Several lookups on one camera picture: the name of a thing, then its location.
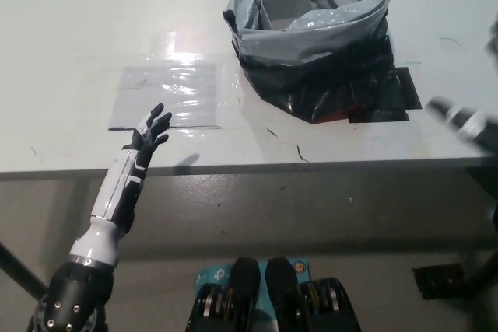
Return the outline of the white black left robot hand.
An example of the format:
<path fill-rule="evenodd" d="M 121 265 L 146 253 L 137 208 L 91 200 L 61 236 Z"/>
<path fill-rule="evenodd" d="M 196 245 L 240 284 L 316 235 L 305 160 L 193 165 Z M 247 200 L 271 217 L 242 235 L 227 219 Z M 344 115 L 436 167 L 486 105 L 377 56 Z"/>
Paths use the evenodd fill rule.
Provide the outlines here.
<path fill-rule="evenodd" d="M 135 168 L 145 172 L 156 149 L 169 138 L 171 112 L 164 111 L 164 105 L 158 103 L 133 129 L 132 141 L 122 148 L 136 152 Z"/>

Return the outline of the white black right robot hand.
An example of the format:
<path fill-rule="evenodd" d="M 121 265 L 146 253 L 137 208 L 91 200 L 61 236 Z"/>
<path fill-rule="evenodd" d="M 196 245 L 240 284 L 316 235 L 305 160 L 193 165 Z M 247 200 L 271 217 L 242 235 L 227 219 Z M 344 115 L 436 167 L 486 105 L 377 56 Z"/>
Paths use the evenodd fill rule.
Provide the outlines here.
<path fill-rule="evenodd" d="M 497 119 L 482 111 L 461 107 L 442 96 L 433 97 L 427 108 L 463 142 L 497 156 Z"/>

